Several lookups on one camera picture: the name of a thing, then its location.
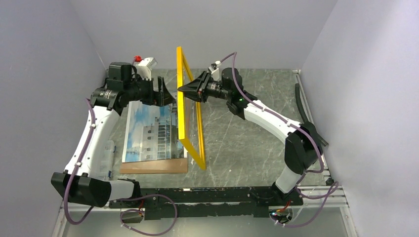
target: gray marble surface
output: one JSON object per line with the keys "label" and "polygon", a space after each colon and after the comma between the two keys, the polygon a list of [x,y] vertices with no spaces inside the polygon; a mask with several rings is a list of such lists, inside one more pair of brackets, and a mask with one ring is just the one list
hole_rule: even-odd
{"label": "gray marble surface", "polygon": [[[202,70],[192,70],[194,77]],[[176,70],[154,70],[153,77],[165,77],[169,90],[176,88]],[[266,106],[282,115],[301,121],[291,70],[240,69],[243,86]],[[185,174],[119,174],[128,109],[115,125],[111,140],[117,147],[113,178],[138,180],[143,188],[270,186],[278,178],[284,163],[284,144],[260,126],[232,115],[225,101],[209,98],[201,105],[207,169],[189,163]],[[196,131],[196,118],[191,116]],[[196,134],[191,134],[197,146]],[[318,162],[312,167],[318,169]],[[308,174],[302,185],[324,185],[321,174]]]}

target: red component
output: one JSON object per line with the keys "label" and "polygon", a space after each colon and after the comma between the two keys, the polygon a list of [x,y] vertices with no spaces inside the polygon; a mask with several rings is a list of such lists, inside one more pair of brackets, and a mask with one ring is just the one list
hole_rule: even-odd
{"label": "red component", "polygon": [[139,55],[134,57],[134,61],[137,62],[137,63],[141,62],[141,60],[143,60],[143,59]]}

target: black joint housing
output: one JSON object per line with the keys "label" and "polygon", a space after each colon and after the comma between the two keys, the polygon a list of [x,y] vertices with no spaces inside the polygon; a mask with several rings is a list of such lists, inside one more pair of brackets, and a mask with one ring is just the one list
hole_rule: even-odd
{"label": "black joint housing", "polygon": [[[244,92],[250,100],[257,100],[256,96],[243,90],[242,77],[239,74],[239,70],[234,69],[234,76],[237,81],[237,85],[240,90]],[[205,103],[209,96],[215,98],[221,98],[226,100],[226,105],[231,113],[245,119],[244,109],[248,106],[249,102],[242,97],[239,90],[237,89],[234,79],[232,68],[225,68],[221,72],[221,81],[215,81],[211,77],[210,72],[202,72],[192,82],[181,86],[179,91],[182,91],[185,97]]]}
{"label": "black joint housing", "polygon": [[[314,124],[305,122],[301,124],[300,128],[313,138],[320,154],[323,154],[319,135]],[[294,173],[302,175],[317,159],[317,154],[310,140],[298,130],[285,139],[285,164]]]}
{"label": "black joint housing", "polygon": [[165,81],[158,77],[158,91],[154,91],[153,79],[142,79],[136,67],[129,63],[114,62],[109,65],[109,77],[105,86],[97,88],[90,97],[92,107],[106,107],[121,115],[130,101],[141,101],[144,105],[166,106],[176,102],[166,88]]}
{"label": "black joint housing", "polygon": [[289,200],[291,198],[291,194],[294,192],[294,189],[289,191],[288,193],[283,193],[276,185],[275,182],[272,184],[271,189],[274,193],[274,197],[277,200]]}
{"label": "black joint housing", "polygon": [[[54,172],[51,184],[64,198],[70,174]],[[103,207],[111,196],[111,184],[106,181],[75,175],[71,183],[68,202]]]}

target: black cable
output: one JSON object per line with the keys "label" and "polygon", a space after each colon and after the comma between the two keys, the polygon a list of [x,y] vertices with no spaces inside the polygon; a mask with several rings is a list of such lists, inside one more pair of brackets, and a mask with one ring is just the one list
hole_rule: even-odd
{"label": "black cable", "polygon": [[249,193],[250,195],[252,195],[253,197],[255,197],[256,199],[272,199],[272,198],[274,198],[273,196],[272,197],[259,197],[259,196],[257,196],[256,194],[254,194],[254,193],[252,193],[252,192],[250,192]]}
{"label": "black cable", "polygon": [[137,68],[134,65],[131,65],[131,67],[134,70],[134,74],[137,75]]}
{"label": "black cable", "polygon": [[[300,84],[298,84],[298,83],[295,84],[295,102],[297,103],[298,112],[301,115],[302,121],[303,122],[310,122],[308,120],[307,115],[305,114],[304,106],[302,105],[301,88],[300,88]],[[322,136],[320,136],[320,134],[318,134],[318,135],[319,135],[320,142],[322,143],[322,145],[324,147],[326,147],[327,145],[329,145],[329,143]]]}

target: blue sky image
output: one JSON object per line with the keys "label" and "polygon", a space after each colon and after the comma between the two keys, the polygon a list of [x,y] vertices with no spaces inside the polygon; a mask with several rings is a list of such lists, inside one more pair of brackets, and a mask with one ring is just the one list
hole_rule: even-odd
{"label": "blue sky image", "polygon": [[[128,138],[126,141],[126,148],[141,146],[143,127],[154,124],[155,117],[171,116],[172,124],[177,125],[176,115],[169,114],[169,106],[156,107],[143,105],[141,102],[131,102],[128,129]],[[179,142],[178,147],[181,149],[183,146]],[[126,154],[125,162],[134,162],[141,160],[141,154]]]}

